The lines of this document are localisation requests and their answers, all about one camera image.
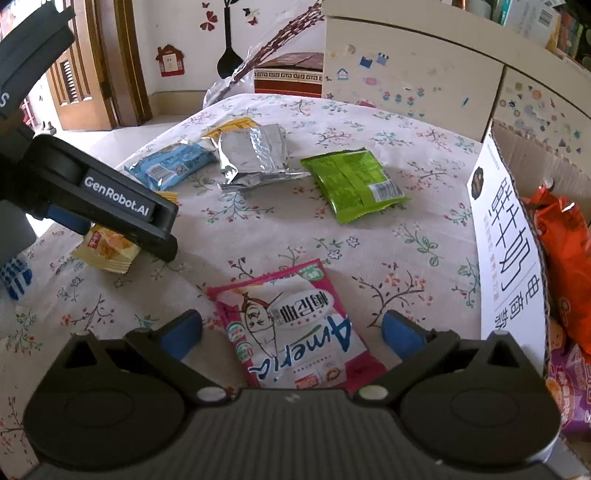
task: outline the door frame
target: door frame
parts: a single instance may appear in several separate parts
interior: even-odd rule
[[[103,96],[110,100],[119,127],[136,127],[152,118],[144,74],[139,59],[132,0],[86,0],[98,19],[98,50],[107,84]]]

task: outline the snack bag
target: snack bag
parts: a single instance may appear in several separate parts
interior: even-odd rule
[[[258,127],[258,124],[252,118],[244,116],[242,118],[236,118],[235,120],[231,120],[223,125],[220,125],[219,127],[211,129],[203,136],[203,138],[210,139],[214,143],[217,143],[222,132],[231,132],[232,130],[239,130],[241,128],[249,127]]]
[[[123,235],[94,225],[72,255],[101,270],[124,274],[139,252],[140,248]]]
[[[301,163],[314,176],[339,223],[409,199],[366,149],[318,155]]]
[[[552,317],[550,346],[546,386],[560,410],[562,433],[591,442],[591,364]]]
[[[528,202],[547,253],[548,286],[568,336],[591,361],[591,238],[579,207],[540,187]]]
[[[149,189],[167,190],[215,159],[210,151],[188,138],[142,158],[125,171]]]
[[[353,329],[320,260],[207,294],[252,387],[352,393],[386,372]]]
[[[285,130],[281,125],[260,125],[224,132],[213,142],[218,149],[224,192],[307,177],[306,171],[287,165]]]

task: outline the pink snack bag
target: pink snack bag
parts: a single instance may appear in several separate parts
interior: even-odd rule
[[[207,294],[252,387],[352,393],[386,372],[353,329],[320,260]]]

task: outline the chinese characters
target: chinese characters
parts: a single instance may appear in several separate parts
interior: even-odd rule
[[[326,294],[322,290],[319,290],[317,293],[305,296],[291,305],[284,305],[280,309],[272,309],[271,316],[277,319],[279,323],[299,321],[301,324],[300,319],[313,314],[316,310],[326,307],[328,304],[329,300]]]

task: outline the orange snack bag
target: orange snack bag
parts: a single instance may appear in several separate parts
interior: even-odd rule
[[[567,334],[591,360],[591,241],[579,207],[540,187],[530,205],[547,253],[550,293]]]

